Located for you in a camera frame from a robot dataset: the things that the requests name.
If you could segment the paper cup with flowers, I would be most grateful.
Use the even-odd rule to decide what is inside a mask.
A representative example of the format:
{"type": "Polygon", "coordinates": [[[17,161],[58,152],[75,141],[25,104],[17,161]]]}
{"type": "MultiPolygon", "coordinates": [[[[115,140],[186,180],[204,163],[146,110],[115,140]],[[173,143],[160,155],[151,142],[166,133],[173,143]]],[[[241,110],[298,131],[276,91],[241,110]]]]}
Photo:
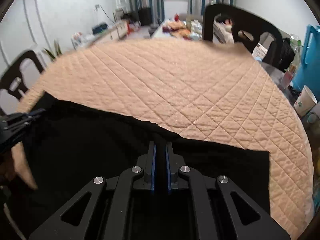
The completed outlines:
{"type": "Polygon", "coordinates": [[[295,101],[294,108],[300,117],[303,117],[317,104],[317,99],[311,89],[304,85],[298,99],[295,101]]]}

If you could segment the beige quilted bed cover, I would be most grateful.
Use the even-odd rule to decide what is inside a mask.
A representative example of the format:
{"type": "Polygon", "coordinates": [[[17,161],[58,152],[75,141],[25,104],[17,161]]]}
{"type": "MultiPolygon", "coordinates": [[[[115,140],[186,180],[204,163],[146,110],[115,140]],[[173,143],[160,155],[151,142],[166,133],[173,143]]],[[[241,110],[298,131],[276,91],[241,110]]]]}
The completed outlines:
{"type": "Polygon", "coordinates": [[[18,104],[43,92],[157,123],[189,139],[270,153],[271,216],[297,239],[313,218],[312,152],[282,91],[241,43],[108,42],[51,63],[18,104]]]}

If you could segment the dark plastic chair right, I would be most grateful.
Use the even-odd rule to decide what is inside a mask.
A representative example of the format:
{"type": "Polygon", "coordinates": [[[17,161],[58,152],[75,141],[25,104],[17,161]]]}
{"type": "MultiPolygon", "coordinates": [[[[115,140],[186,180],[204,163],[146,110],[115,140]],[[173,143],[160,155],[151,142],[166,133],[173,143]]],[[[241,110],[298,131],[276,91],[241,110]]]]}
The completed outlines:
{"type": "Polygon", "coordinates": [[[276,67],[280,60],[283,38],[279,30],[267,20],[248,11],[223,3],[209,4],[203,14],[202,39],[212,42],[214,18],[219,14],[227,14],[233,19],[232,35],[234,42],[241,42],[252,53],[260,41],[263,33],[273,36],[276,46],[271,51],[268,64],[276,67]]]}

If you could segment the dark blue bag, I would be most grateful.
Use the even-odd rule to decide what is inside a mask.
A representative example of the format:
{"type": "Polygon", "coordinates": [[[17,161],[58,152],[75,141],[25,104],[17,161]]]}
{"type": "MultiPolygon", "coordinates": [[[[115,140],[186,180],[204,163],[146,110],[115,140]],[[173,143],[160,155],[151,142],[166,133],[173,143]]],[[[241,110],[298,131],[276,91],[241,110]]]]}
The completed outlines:
{"type": "Polygon", "coordinates": [[[105,22],[99,23],[92,28],[93,35],[98,35],[108,29],[108,24],[105,22]]]}

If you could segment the black pants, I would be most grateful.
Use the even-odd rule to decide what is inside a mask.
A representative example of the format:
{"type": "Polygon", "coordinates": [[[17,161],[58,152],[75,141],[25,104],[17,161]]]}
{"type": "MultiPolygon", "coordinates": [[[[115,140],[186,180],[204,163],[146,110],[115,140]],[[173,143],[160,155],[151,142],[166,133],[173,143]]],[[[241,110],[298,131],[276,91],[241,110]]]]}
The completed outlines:
{"type": "Polygon", "coordinates": [[[270,211],[269,153],[216,142],[186,139],[157,124],[100,111],[44,94],[35,109],[45,113],[28,129],[23,149],[37,189],[13,181],[8,200],[13,220],[30,236],[96,176],[111,178],[132,167],[156,144],[155,190],[141,193],[130,214],[131,239],[195,239],[191,197],[169,191],[164,144],[203,175],[231,178],[266,212],[270,211]]]}

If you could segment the white low cabinet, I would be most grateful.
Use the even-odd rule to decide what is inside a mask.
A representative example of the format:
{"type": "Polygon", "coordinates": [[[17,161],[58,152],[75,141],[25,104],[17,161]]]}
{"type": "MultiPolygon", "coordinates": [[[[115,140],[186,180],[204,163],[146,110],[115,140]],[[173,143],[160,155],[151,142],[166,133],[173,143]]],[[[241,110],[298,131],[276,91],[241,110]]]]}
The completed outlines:
{"type": "Polygon", "coordinates": [[[94,44],[114,42],[123,39],[129,32],[126,20],[116,22],[116,25],[102,31],[99,34],[88,34],[86,36],[76,34],[71,38],[73,48],[88,48],[94,44]]]}

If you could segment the blue thermos jug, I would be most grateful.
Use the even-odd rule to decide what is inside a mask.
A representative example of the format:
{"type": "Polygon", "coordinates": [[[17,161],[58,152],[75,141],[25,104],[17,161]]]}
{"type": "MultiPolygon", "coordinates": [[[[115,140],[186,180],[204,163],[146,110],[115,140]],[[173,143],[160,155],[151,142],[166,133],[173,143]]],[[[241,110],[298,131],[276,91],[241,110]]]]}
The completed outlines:
{"type": "Polygon", "coordinates": [[[320,32],[319,25],[308,25],[300,66],[293,78],[293,87],[301,91],[306,85],[319,101],[320,84],[320,32]]]}

